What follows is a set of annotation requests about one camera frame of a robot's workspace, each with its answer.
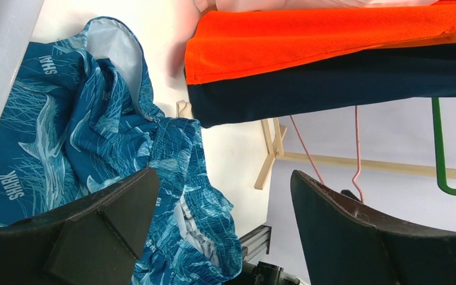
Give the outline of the pink hanger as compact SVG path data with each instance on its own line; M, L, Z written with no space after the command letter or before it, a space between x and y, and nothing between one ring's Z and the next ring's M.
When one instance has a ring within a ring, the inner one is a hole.
M297 136L298 136L298 139L302 145L302 148L303 150L305 151L305 154L306 154L306 157L307 159L310 161L317 177L319 178L319 181L324 184L324 180L320 174L320 171L318 170L314 160L313 160L313 157L311 156L310 152L308 151L307 149L307 146L301 136L301 133L299 131L299 128L294 120L294 117L292 115L289 116L290 117L290 120L293 124L293 127L297 133ZM354 187L357 189L359 195L360 195L360 202L361 203L364 203L365 202L365 195L363 193L363 191L361 190L359 184L357 183L357 179L358 177L360 176L361 172L362 172L362 159L361 159L361 147L360 147L360 130L359 130L359 107L358 106L355 106L354 107L354 122L355 122L355 138L356 138L356 173L354 174L354 176L352 177L351 179L351 182L352 184L354 185Z

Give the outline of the blue patterned shorts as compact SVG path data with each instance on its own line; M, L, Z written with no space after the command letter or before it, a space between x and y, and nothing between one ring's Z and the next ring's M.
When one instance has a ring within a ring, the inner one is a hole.
M153 102L142 47L110 17L31 42L0 118L0 226L147 167L160 179L132 284L222 284L242 270L232 204L207 176L200 123Z

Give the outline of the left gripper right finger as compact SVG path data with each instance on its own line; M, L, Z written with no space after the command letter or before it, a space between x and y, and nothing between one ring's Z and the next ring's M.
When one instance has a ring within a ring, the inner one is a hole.
M290 192L312 284L456 284L456 232L390 216L300 170Z

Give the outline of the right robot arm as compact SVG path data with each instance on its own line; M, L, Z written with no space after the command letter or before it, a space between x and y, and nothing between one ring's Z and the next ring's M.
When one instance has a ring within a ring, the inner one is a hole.
M284 271L284 268L266 262L257 265L243 262L242 271L225 285L299 285L301 280Z

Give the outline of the green hanger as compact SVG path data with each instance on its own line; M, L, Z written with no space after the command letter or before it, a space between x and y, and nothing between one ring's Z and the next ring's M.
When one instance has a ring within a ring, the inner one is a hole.
M456 196L456 189L448 186L447 182L444 135L442 131L441 108L438 98L432 98L432 116L437 185L441 191Z

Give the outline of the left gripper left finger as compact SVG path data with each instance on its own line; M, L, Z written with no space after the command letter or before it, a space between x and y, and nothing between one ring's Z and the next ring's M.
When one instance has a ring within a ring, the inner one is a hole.
M0 284L129 284L158 193L157 172L146 168L0 227Z

